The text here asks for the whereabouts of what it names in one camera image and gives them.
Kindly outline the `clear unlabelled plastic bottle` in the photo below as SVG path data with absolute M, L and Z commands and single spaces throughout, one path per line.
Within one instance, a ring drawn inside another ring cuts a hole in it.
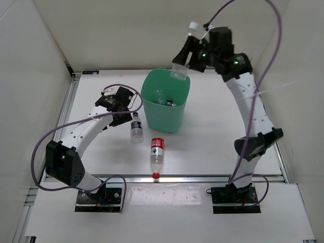
M 199 24 L 197 22 L 190 22 L 187 37 L 190 35 L 194 36 L 198 27 Z M 186 80 L 188 69 L 189 67 L 187 62 L 185 65 L 173 64 L 170 76 L 179 80 Z

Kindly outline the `dark label Pepsi bottle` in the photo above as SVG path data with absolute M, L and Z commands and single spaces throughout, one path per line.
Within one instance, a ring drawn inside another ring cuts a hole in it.
M 131 121 L 131 142 L 134 144 L 143 142 L 142 122 L 137 112 L 133 113 L 133 120 Z

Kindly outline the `blue label water bottle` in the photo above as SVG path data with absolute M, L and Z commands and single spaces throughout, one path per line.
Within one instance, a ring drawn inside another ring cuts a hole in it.
M 155 90 L 153 92 L 153 94 L 154 94 L 153 102 L 155 104 L 159 104 L 159 105 L 166 104 L 166 98 L 165 98 L 165 95 L 161 89 Z

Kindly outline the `small black cap bottle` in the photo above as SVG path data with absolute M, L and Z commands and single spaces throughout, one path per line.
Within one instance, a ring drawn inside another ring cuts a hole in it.
M 165 103 L 166 106 L 176 106 L 173 101 L 166 101 Z

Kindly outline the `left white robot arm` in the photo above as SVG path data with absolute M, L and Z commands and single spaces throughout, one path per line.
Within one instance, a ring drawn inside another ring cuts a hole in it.
M 131 121 L 129 103 L 133 95 L 103 95 L 87 118 L 77 122 L 70 134 L 46 146 L 46 173 L 67 186 L 89 193 L 96 203 L 106 197 L 104 182 L 86 172 L 81 158 L 92 141 L 108 127 Z

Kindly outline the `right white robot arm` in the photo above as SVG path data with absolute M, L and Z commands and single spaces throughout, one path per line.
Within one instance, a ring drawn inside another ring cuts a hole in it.
M 207 67 L 213 68 L 236 101 L 246 135 L 234 142 L 237 162 L 228 181 L 227 196 L 237 203 L 250 188 L 258 161 L 283 137 L 283 130 L 275 127 L 268 117 L 250 60 L 245 53 L 235 53 L 231 35 L 212 34 L 206 40 L 189 34 L 172 63 L 171 76 L 179 80 L 186 78 L 189 69 L 204 72 Z

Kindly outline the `green plastic bin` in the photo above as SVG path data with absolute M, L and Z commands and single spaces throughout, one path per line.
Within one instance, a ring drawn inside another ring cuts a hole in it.
M 154 69 L 149 72 L 141 88 L 146 121 L 151 129 L 175 133 L 180 129 L 186 101 L 190 90 L 190 78 L 179 80 L 170 76 L 167 69 Z M 176 106 L 159 105 L 153 102 L 155 90 L 161 89 L 166 101 Z

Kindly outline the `red label water bottle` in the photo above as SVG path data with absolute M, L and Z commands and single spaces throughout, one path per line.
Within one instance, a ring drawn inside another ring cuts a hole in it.
M 160 178 L 160 172 L 164 164 L 164 139 L 153 138 L 150 149 L 150 166 L 153 179 Z

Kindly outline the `aluminium frame rail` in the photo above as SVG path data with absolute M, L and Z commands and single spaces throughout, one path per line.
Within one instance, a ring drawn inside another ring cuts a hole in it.
M 98 177 L 101 180 L 112 176 L 110 174 L 95 174 L 95 177 Z M 153 179 L 152 175 L 122 175 L 126 182 L 128 183 L 154 183 L 157 182 Z M 230 175 L 161 175 L 159 178 L 160 183 L 226 183 L 229 180 Z M 269 182 L 283 182 L 286 180 L 283 175 L 265 175 Z M 48 176 L 47 174 L 43 175 L 41 182 L 58 182 L 55 178 Z M 264 182 L 264 178 L 253 176 L 252 181 L 255 183 Z

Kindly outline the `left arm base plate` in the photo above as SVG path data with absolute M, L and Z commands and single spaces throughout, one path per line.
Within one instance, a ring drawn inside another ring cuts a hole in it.
M 122 184 L 106 184 L 105 192 L 99 198 L 78 191 L 74 211 L 80 213 L 120 213 L 123 188 Z

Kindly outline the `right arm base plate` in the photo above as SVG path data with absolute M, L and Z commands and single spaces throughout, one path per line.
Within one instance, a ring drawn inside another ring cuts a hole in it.
M 261 209 L 254 186 L 235 196 L 228 187 L 211 187 L 206 193 L 212 197 L 213 214 L 259 214 Z

